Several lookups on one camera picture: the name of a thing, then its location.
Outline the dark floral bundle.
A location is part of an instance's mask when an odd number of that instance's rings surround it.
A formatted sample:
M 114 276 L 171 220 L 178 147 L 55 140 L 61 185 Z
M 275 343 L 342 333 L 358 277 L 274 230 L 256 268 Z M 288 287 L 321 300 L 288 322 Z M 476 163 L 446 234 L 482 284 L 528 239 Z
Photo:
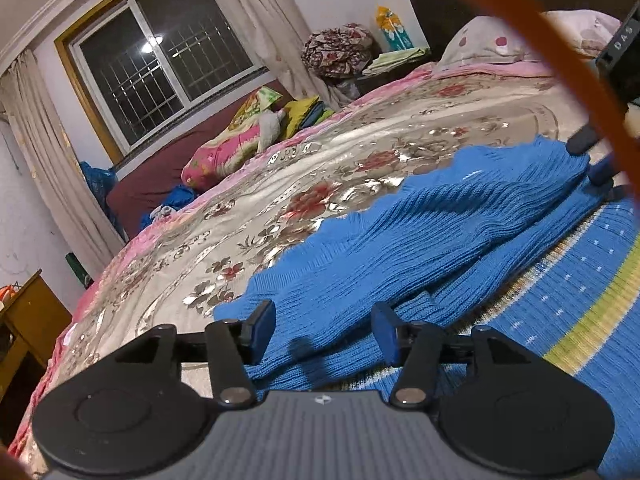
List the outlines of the dark floral bundle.
M 302 61 L 320 78 L 350 79 L 361 75 L 380 53 L 372 34 L 350 23 L 313 32 L 304 44 Z

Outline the yellow blue carton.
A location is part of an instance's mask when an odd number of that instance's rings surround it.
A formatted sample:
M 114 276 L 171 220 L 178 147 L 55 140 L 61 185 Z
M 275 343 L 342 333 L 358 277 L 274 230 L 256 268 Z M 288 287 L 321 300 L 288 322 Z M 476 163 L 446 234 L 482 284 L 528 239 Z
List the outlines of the yellow blue carton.
M 400 51 L 413 48 L 413 42 L 405 30 L 404 24 L 392 10 L 386 6 L 378 6 L 375 21 L 390 46 L 390 50 Z

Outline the beige curtain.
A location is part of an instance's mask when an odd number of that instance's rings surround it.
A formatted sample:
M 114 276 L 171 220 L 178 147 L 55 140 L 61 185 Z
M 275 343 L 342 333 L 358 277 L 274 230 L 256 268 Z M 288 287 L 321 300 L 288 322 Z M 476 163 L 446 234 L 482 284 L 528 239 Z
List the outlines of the beige curtain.
M 320 98 L 340 110 L 350 99 L 311 73 L 302 60 L 310 29 L 294 0 L 216 0 L 270 73 L 296 99 Z
M 124 242 L 81 171 L 32 51 L 1 76 L 1 104 L 40 196 L 64 240 L 92 278 L 99 278 Z

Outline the yellow folded cloth stack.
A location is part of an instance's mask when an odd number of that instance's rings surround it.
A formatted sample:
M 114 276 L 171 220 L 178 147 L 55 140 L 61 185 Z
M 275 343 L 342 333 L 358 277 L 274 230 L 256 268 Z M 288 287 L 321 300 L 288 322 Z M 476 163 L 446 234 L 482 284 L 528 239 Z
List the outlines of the yellow folded cloth stack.
M 282 108 L 281 140 L 291 139 L 300 130 L 315 126 L 334 114 L 318 96 L 302 100 L 293 100 Z

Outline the white floral pillow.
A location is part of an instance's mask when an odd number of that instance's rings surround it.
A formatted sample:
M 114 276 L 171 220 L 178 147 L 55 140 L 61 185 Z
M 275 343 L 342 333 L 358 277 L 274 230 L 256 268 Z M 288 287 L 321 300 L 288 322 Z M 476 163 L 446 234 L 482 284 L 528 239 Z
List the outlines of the white floral pillow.
M 582 58 L 596 58 L 622 22 L 593 10 L 554 10 L 542 16 Z M 449 41 L 439 60 L 440 70 L 473 64 L 538 62 L 541 57 L 506 22 L 493 16 L 477 16 Z

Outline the blue striped knit sweater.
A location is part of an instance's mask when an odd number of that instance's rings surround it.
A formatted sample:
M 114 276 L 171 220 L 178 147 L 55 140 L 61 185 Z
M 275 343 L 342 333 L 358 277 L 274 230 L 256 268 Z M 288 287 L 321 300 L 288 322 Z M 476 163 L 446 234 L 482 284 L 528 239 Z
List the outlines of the blue striped knit sweater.
M 324 220 L 213 316 L 276 305 L 248 371 L 259 391 L 390 393 L 398 373 L 371 330 L 379 302 L 455 333 L 488 324 L 608 401 L 615 434 L 600 474 L 637 477 L 639 211 L 628 193 L 594 188 L 588 168 L 545 138 L 464 148 L 369 209 Z

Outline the light green folded sheet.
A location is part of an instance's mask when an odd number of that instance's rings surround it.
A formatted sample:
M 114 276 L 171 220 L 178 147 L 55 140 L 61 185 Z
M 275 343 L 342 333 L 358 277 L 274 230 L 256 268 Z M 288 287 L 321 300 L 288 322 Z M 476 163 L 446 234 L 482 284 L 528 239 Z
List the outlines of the light green folded sheet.
M 363 71 L 363 76 L 376 76 L 411 62 L 422 60 L 431 53 L 429 48 L 411 48 L 381 53 Z

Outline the beige right curtain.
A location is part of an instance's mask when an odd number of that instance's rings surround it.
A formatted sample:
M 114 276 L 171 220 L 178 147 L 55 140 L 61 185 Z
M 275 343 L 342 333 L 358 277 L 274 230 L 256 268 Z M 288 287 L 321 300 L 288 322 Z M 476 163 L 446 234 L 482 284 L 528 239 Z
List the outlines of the beige right curtain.
M 311 73 L 302 60 L 310 29 L 294 0 L 216 0 L 270 73 L 296 99 L 320 98 L 340 110 L 350 99 Z

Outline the blue plastic bag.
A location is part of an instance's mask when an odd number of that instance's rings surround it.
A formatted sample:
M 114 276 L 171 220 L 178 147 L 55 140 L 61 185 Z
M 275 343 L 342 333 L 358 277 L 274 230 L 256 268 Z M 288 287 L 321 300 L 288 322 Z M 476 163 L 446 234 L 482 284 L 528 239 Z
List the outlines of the blue plastic bag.
M 98 202 L 102 211 L 106 215 L 106 218 L 121 238 L 125 238 L 125 233 L 120 226 L 116 214 L 108 206 L 107 196 L 111 193 L 111 190 L 117 183 L 117 177 L 113 170 L 96 168 L 88 164 L 88 162 L 81 162 L 79 164 L 80 170 L 85 177 L 85 180 L 90 188 L 91 193 Z

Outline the wooden desk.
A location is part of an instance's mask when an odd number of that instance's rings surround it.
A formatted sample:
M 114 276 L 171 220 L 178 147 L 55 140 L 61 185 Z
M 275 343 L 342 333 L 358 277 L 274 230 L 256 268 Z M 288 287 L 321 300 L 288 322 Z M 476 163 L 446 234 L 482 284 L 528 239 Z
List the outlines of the wooden desk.
M 72 315 L 36 272 L 1 306 L 1 443 L 17 435 L 30 398 Z

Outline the floral satin bedspread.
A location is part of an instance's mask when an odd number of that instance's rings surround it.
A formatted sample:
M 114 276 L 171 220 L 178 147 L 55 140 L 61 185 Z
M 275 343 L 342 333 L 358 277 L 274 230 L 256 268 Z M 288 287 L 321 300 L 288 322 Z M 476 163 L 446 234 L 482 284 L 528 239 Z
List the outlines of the floral satin bedspread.
M 134 238 L 81 298 L 32 394 L 47 392 L 149 328 L 202 330 L 250 278 L 322 226 L 444 168 L 462 148 L 564 140 L 586 116 L 543 68 L 423 67 L 253 159 Z M 639 218 L 618 198 L 542 250 L 465 318 L 489 324 L 598 390 L 615 414 L 606 478 L 639 472 Z

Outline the barred window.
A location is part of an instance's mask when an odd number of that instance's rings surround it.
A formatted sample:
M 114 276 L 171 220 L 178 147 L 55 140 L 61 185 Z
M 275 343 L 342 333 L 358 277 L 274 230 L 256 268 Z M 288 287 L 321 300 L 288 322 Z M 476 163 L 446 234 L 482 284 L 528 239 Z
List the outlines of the barred window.
M 103 0 L 54 44 L 115 165 L 265 73 L 215 0 Z

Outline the blue clothes on sofa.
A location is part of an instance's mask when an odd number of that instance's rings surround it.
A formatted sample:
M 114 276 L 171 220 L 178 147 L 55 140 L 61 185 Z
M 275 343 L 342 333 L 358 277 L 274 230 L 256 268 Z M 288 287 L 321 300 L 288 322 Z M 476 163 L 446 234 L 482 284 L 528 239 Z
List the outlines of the blue clothes on sofa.
M 169 194 L 152 211 L 144 214 L 140 221 L 140 230 L 144 230 L 154 221 L 166 218 L 189 205 L 198 198 L 198 192 L 184 184 L 175 186 Z

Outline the green bottle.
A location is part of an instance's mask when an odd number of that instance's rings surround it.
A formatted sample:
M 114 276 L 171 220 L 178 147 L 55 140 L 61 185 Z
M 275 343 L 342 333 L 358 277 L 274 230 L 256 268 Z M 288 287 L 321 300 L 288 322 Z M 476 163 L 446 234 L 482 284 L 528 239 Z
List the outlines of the green bottle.
M 84 286 L 84 289 L 88 289 L 93 284 L 93 278 L 80 263 L 76 255 L 73 252 L 68 252 L 65 255 L 65 260 L 70 270 L 72 270 L 73 274 L 78 278 L 78 281 L 80 281 L 80 284 Z

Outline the beige left curtain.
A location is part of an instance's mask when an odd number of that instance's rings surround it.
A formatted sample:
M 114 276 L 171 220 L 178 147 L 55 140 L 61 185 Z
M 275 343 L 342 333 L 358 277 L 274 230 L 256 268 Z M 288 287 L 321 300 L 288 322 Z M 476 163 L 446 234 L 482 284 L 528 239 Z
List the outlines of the beige left curtain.
M 1 76 L 1 104 L 40 196 L 64 240 L 92 278 L 99 278 L 124 242 L 81 171 L 32 51 Z

